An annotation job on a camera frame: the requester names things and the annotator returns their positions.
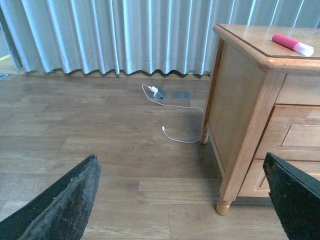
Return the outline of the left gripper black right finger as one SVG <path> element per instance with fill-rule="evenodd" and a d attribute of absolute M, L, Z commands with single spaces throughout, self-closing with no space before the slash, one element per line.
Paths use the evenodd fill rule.
<path fill-rule="evenodd" d="M 290 240 L 320 238 L 320 181 L 271 152 L 263 169 L 269 196 Z"/>

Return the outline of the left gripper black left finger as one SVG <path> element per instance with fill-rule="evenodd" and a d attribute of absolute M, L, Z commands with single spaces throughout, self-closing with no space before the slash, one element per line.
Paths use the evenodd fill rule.
<path fill-rule="evenodd" d="M 88 156 L 0 223 L 2 240 L 79 240 L 96 199 L 102 166 Z"/>

